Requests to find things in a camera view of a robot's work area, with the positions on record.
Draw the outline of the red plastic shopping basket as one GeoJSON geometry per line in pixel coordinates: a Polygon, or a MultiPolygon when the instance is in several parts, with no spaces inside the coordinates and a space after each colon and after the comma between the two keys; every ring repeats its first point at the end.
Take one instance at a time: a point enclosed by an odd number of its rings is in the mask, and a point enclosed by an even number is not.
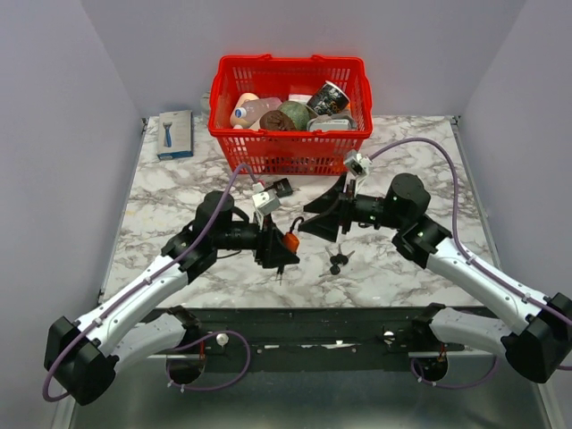
{"type": "Polygon", "coordinates": [[[261,174],[338,175],[373,132],[363,60],[226,55],[210,94],[210,134],[230,167],[261,174]]]}

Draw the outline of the green round melon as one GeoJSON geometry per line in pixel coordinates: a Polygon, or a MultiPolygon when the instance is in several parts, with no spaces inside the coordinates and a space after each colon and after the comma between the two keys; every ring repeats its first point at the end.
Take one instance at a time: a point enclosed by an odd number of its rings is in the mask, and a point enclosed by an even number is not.
{"type": "Polygon", "coordinates": [[[296,101],[284,101],[278,110],[288,116],[293,122],[296,130],[305,131],[310,121],[310,112],[304,104],[296,101]]]}

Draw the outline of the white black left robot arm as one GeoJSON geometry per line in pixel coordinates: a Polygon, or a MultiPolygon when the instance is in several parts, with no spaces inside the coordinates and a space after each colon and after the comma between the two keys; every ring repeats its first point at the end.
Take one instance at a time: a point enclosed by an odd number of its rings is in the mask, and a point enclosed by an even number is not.
{"type": "Polygon", "coordinates": [[[250,251],[258,265],[277,272],[298,264],[296,245],[271,216],[280,205],[278,198],[261,191],[254,204],[256,214],[250,219],[234,205],[229,191],[207,193],[194,220],[167,241],[132,283],[73,321],[62,316],[53,322],[44,357],[43,399],[57,402],[71,396],[88,405],[129,366],[160,351],[187,353],[205,341],[199,321],[182,307],[147,324],[142,320],[213,266],[219,251],[250,251]]]}

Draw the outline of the black patterned paper cup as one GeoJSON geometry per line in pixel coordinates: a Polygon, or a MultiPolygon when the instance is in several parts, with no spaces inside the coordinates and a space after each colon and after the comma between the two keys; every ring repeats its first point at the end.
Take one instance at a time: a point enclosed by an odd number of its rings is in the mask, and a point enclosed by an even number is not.
{"type": "Polygon", "coordinates": [[[307,101],[316,115],[334,115],[344,111],[350,103],[348,96],[336,84],[327,80],[307,101]]]}

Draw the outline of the small black box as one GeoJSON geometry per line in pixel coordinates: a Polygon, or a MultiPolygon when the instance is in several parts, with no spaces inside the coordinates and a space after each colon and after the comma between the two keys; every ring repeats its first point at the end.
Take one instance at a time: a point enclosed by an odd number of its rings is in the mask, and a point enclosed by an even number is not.
{"type": "Polygon", "coordinates": [[[294,190],[291,187],[290,181],[288,178],[283,178],[278,181],[274,181],[270,187],[276,193],[278,198],[286,198],[293,194],[294,190]]]}

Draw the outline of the orange black Opel padlock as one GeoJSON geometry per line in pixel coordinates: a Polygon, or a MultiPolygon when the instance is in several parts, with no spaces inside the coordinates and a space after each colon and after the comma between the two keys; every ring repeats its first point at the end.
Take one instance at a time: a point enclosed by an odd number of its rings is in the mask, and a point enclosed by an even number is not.
{"type": "Polygon", "coordinates": [[[282,238],[282,244],[292,253],[296,253],[299,248],[299,239],[294,234],[295,228],[299,223],[304,222],[303,216],[296,217],[290,225],[290,229],[284,234],[282,238]]]}

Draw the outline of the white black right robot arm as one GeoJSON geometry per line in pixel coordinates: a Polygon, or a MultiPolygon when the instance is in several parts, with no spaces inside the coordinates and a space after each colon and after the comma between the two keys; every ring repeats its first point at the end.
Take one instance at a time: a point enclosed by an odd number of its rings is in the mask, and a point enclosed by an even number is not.
{"type": "Polygon", "coordinates": [[[525,286],[468,251],[446,227],[427,215],[430,195],[410,173],[395,176],[385,196],[357,192],[341,176],[323,195],[304,205],[311,215],[300,230],[334,242],[352,224],[389,228],[398,253],[455,283],[494,314],[492,319],[437,306],[411,328],[420,349],[457,343],[505,358],[521,376],[546,383],[571,351],[571,300],[525,286]]]}

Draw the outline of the grey plastic tray container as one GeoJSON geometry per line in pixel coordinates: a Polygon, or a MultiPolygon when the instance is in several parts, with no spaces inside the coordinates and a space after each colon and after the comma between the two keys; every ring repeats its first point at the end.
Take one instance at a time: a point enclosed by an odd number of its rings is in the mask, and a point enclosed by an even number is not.
{"type": "Polygon", "coordinates": [[[319,115],[307,123],[307,131],[349,131],[357,128],[350,114],[319,115]]]}

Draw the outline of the black-headed key bunch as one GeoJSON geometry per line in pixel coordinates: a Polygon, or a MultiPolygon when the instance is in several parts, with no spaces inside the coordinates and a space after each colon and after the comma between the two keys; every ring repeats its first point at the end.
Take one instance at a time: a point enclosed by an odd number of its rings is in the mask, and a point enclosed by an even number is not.
{"type": "Polygon", "coordinates": [[[276,281],[277,281],[279,284],[282,284],[282,279],[283,279],[284,272],[285,272],[285,265],[280,265],[280,266],[277,268],[277,272],[276,272],[276,281]]]}
{"type": "Polygon", "coordinates": [[[329,257],[330,267],[324,273],[320,274],[320,277],[339,275],[341,273],[341,268],[347,265],[350,258],[355,254],[354,250],[344,254],[342,252],[341,244],[338,245],[338,252],[336,254],[333,254],[329,248],[325,248],[325,251],[329,257]]]}

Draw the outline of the blue razor package box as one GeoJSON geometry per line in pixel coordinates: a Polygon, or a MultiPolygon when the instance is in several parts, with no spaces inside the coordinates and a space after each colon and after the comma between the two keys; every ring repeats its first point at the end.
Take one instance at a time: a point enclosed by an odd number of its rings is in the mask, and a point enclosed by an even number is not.
{"type": "Polygon", "coordinates": [[[156,155],[160,161],[194,155],[193,113],[191,110],[159,114],[156,155]]]}

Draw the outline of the peach round object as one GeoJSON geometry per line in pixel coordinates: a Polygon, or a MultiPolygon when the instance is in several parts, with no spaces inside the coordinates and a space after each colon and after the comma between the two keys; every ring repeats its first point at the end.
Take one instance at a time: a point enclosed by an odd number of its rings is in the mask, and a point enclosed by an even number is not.
{"type": "Polygon", "coordinates": [[[245,120],[243,117],[238,117],[236,115],[236,111],[242,107],[242,105],[248,101],[258,100],[258,96],[254,93],[243,93],[240,95],[238,101],[236,102],[235,106],[231,110],[230,116],[230,124],[232,127],[240,125],[242,128],[249,128],[254,122],[252,120],[245,120]]]}

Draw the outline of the pink plastic bottle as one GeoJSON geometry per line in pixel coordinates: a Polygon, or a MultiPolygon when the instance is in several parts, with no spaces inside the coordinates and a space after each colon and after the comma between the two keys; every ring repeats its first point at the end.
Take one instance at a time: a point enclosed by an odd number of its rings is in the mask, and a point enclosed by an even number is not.
{"type": "Polygon", "coordinates": [[[278,97],[259,98],[258,100],[244,103],[236,111],[236,115],[239,118],[243,117],[245,120],[252,120],[255,123],[265,113],[277,110],[281,104],[282,101],[278,97]]]}

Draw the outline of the brown crumpled cloth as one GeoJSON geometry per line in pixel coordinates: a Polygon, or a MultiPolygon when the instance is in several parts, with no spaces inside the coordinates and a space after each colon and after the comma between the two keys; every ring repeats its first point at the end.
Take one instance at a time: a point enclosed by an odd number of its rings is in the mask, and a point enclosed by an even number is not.
{"type": "Polygon", "coordinates": [[[296,131],[294,121],[284,112],[273,110],[265,113],[259,120],[259,128],[269,131],[296,131]]]}

